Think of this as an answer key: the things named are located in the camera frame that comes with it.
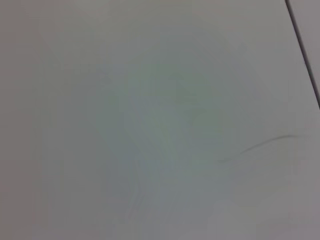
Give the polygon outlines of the thin dark hair strand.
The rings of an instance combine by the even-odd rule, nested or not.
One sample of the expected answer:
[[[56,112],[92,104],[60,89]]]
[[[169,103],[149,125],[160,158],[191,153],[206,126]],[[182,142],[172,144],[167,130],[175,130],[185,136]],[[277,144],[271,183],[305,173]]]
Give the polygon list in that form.
[[[233,159],[237,158],[238,156],[240,155],[243,155],[247,152],[250,152],[256,148],[260,148],[261,146],[263,145],[267,145],[269,143],[272,143],[272,142],[275,142],[275,141],[279,141],[279,140],[283,140],[283,139],[300,139],[300,138],[305,138],[307,137],[306,134],[286,134],[286,135],[279,135],[279,136],[276,136],[276,137],[272,137],[272,138],[269,138],[267,140],[264,140],[264,141],[261,141],[255,145],[252,145],[244,150],[242,150],[241,152],[237,152],[231,156],[228,156],[228,157],[225,157],[221,160],[219,160],[220,163],[225,163],[225,162],[228,162],[228,161],[232,161]]]

